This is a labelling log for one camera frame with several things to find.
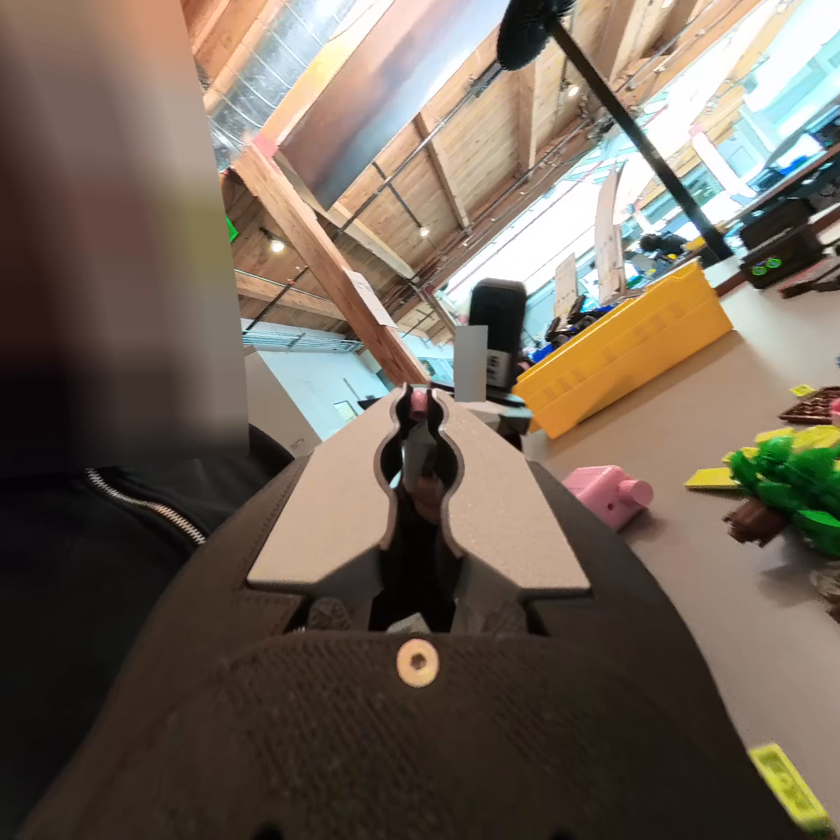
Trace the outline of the black pole stand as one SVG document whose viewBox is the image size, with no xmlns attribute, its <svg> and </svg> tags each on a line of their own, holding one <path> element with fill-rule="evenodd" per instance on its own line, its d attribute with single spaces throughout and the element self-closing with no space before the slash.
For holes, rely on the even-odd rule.
<svg viewBox="0 0 840 840">
<path fill-rule="evenodd" d="M 624 108 L 608 82 L 586 57 L 571 33 L 561 22 L 562 15 L 574 2 L 510 1 L 500 24 L 497 60 L 504 70 L 521 70 L 533 63 L 552 40 L 578 71 L 596 99 L 620 127 L 644 161 L 653 170 L 666 191 L 688 216 L 718 262 L 733 257 L 724 234 L 705 215 L 677 174 L 658 152 L 648 136 Z"/>
</svg>

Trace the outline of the white sign board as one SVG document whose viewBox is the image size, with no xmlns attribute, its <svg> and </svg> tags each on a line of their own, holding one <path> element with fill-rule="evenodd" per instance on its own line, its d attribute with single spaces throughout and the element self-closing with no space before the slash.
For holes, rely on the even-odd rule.
<svg viewBox="0 0 840 840">
<path fill-rule="evenodd" d="M 595 208 L 594 255 L 600 307 L 613 304 L 626 290 L 622 229 L 614 222 L 623 168 L 623 163 L 612 166 L 601 184 Z"/>
</svg>

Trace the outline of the black case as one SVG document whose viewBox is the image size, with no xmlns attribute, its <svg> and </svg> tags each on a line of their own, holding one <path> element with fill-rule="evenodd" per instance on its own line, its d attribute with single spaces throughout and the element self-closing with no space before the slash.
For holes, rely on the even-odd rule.
<svg viewBox="0 0 840 840">
<path fill-rule="evenodd" d="M 820 284 L 838 287 L 839 205 L 807 218 L 797 218 L 785 227 L 776 224 L 773 235 L 758 242 L 756 234 L 744 234 L 753 245 L 742 258 L 739 274 L 753 289 L 775 288 L 784 298 L 793 298 Z"/>
</svg>

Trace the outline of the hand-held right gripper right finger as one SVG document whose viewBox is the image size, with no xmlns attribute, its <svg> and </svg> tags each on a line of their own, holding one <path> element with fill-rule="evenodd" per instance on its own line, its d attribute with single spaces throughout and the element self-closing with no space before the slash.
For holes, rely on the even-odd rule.
<svg viewBox="0 0 840 840">
<path fill-rule="evenodd" d="M 592 585 L 520 451 L 433 389 L 427 427 L 443 487 L 439 526 L 454 634 L 477 634 L 509 604 L 587 597 Z"/>
</svg>

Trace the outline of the small lime plate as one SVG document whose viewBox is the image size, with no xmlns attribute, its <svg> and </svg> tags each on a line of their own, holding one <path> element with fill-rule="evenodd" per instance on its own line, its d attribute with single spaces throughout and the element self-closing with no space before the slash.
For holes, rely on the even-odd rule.
<svg viewBox="0 0 840 840">
<path fill-rule="evenodd" d="M 778 802 L 805 834 L 821 838 L 837 834 L 832 817 L 778 744 L 753 747 L 748 753 Z"/>
</svg>

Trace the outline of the person's black clothing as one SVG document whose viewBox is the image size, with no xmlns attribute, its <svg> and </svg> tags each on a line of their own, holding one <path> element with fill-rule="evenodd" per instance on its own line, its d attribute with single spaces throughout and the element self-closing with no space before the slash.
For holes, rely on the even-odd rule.
<svg viewBox="0 0 840 840">
<path fill-rule="evenodd" d="M 79 749 L 183 565 L 292 460 L 250 426 L 246 454 L 2 480 L 2 838 Z"/>
</svg>

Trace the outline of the silver air duct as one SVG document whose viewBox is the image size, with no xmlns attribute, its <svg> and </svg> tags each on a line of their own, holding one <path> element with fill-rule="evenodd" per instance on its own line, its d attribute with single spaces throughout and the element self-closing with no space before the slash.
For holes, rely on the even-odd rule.
<svg viewBox="0 0 840 840">
<path fill-rule="evenodd" d="M 331 78 L 391 2 L 264 2 L 219 71 L 199 59 L 216 168 L 224 172 L 263 130 L 308 70 Z"/>
</svg>

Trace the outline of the yellow storage bin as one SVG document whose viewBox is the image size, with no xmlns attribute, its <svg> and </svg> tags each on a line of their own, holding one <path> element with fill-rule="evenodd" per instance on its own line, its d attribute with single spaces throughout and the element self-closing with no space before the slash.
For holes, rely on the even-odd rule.
<svg viewBox="0 0 840 840">
<path fill-rule="evenodd" d="M 697 260 L 625 301 L 521 374 L 530 429 L 557 438 L 732 331 Z"/>
</svg>

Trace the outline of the white paper sign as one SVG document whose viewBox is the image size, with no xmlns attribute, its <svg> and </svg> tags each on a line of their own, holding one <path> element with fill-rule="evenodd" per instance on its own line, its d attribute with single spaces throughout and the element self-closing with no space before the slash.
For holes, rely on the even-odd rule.
<svg viewBox="0 0 840 840">
<path fill-rule="evenodd" d="M 377 297 L 371 283 L 359 272 L 348 270 L 345 272 L 360 299 L 370 310 L 375 322 L 385 328 L 397 330 L 396 323 L 385 309 L 382 301 Z"/>
</svg>

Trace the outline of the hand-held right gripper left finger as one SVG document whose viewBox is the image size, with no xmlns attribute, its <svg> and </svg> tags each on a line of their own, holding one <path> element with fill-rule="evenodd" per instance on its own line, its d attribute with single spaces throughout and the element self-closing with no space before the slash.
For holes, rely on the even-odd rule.
<svg viewBox="0 0 840 840">
<path fill-rule="evenodd" d="M 396 529 L 403 385 L 316 447 L 247 574 L 254 590 L 334 597 L 369 614 Z"/>
</svg>

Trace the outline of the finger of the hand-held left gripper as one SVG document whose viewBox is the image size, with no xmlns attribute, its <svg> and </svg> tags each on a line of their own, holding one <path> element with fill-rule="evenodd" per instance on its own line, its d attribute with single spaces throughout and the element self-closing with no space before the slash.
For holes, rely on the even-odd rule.
<svg viewBox="0 0 840 840">
<path fill-rule="evenodd" d="M 524 436 L 532 422 L 532 413 L 523 403 L 468 402 L 467 411 L 502 437 Z"/>
</svg>

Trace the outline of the pile of toy bricks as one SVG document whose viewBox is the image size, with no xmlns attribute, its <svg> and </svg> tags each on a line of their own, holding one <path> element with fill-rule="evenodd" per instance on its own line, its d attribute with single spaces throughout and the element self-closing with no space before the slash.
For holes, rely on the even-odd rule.
<svg viewBox="0 0 840 840">
<path fill-rule="evenodd" d="M 813 394 L 815 391 L 821 388 L 811 388 L 810 386 L 806 385 L 799 385 L 794 388 L 793 393 L 796 396 L 795 403 L 802 399 L 805 396 Z M 708 468 L 708 469 L 701 469 L 698 470 L 692 477 L 690 477 L 687 482 L 685 483 L 685 488 L 688 490 L 693 491 L 707 491 L 707 492 L 718 492 L 720 494 L 731 494 L 731 495 L 740 495 L 742 497 L 742 501 L 736 507 L 738 508 L 744 501 L 748 499 L 747 493 L 740 489 L 739 485 L 734 481 L 730 473 L 730 459 L 732 455 L 742 450 L 748 455 L 754 455 L 758 451 L 758 447 L 772 438 L 777 438 L 780 436 L 786 435 L 794 435 L 795 441 L 799 445 L 803 445 L 805 448 L 809 447 L 819 447 L 819 446 L 833 446 L 838 444 L 838 470 L 839 470 L 839 399 L 833 405 L 833 419 L 834 425 L 819 425 L 819 426 L 791 426 L 783 424 L 782 427 L 777 427 L 775 429 L 771 429 L 765 432 L 761 432 L 757 434 L 754 438 L 753 443 L 749 446 L 740 447 L 737 449 L 732 450 L 728 454 L 726 454 L 722 459 L 722 466 L 716 468 Z M 815 569 L 810 573 L 810 581 L 812 587 L 815 589 L 815 593 L 818 596 L 819 601 L 825 607 L 828 615 L 833 619 L 835 623 L 839 622 L 839 557 L 838 559 L 828 557 L 823 553 L 818 552 L 814 549 L 807 541 L 803 539 L 800 533 L 796 531 L 792 527 L 788 527 L 782 532 L 786 530 L 792 530 L 798 538 L 804 543 L 804 546 L 809 550 L 812 550 L 821 556 L 821 559 L 817 562 Z M 741 544 L 753 544 L 760 547 L 754 543 L 741 543 Z"/>
</svg>

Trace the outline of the brown studded plate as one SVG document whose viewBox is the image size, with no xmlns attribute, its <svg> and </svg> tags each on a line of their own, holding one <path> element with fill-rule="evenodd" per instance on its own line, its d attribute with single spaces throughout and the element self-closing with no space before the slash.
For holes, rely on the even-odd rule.
<svg viewBox="0 0 840 840">
<path fill-rule="evenodd" d="M 833 405 L 838 399 L 838 385 L 823 387 L 799 399 L 784 410 L 779 419 L 783 424 L 791 426 L 834 425 Z"/>
</svg>

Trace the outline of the pink brick block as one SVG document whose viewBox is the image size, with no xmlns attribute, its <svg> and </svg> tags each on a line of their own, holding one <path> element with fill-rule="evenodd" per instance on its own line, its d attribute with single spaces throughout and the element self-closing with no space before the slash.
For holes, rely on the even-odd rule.
<svg viewBox="0 0 840 840">
<path fill-rule="evenodd" d="M 562 485 L 607 527 L 620 532 L 654 500 L 654 489 L 617 465 L 582 467 Z"/>
</svg>

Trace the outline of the green toy plant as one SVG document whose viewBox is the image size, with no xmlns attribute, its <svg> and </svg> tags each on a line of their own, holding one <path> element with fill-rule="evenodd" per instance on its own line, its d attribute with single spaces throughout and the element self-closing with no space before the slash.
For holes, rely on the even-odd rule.
<svg viewBox="0 0 840 840">
<path fill-rule="evenodd" d="M 762 548 L 792 527 L 815 550 L 838 559 L 838 444 L 805 448 L 794 435 L 780 436 L 754 455 L 735 452 L 729 465 L 748 495 L 724 518 L 729 536 Z"/>
</svg>

